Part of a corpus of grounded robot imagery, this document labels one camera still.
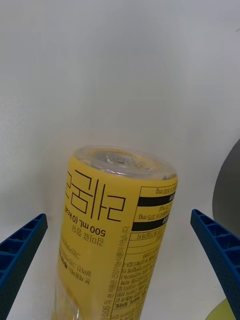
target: white background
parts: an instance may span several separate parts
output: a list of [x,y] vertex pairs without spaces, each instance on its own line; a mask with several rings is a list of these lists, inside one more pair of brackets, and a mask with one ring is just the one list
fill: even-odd
[[203,320],[224,298],[190,216],[212,214],[240,138],[238,28],[239,0],[1,0],[0,240],[49,222],[9,319],[50,317],[68,159],[87,144],[179,175],[141,318]]

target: black label bar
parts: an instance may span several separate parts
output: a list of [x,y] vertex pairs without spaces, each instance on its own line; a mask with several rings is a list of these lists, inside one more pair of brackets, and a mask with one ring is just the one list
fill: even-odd
[[175,192],[164,196],[140,196],[138,207],[156,207],[168,204],[174,199]]
[[148,231],[163,226],[169,219],[169,214],[162,219],[148,222],[133,222],[132,231]]

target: gray object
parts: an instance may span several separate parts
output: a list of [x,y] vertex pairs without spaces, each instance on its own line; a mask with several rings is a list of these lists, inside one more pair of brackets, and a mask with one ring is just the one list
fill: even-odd
[[213,218],[240,237],[240,140],[224,161],[212,198]]

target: printed label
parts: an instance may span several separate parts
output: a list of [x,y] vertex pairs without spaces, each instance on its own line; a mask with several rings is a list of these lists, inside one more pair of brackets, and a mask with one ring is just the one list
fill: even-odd
[[53,319],[73,310],[83,320],[140,318],[176,187],[177,178],[130,179],[71,158]]

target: nutrition facts label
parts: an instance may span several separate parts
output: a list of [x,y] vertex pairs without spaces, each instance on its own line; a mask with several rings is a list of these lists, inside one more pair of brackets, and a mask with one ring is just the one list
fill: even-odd
[[[133,225],[122,229],[116,253],[108,290],[108,298],[114,297],[111,320],[137,320],[141,315],[175,189],[174,186],[162,191],[160,188],[141,188]],[[167,195],[149,196],[156,192]]]

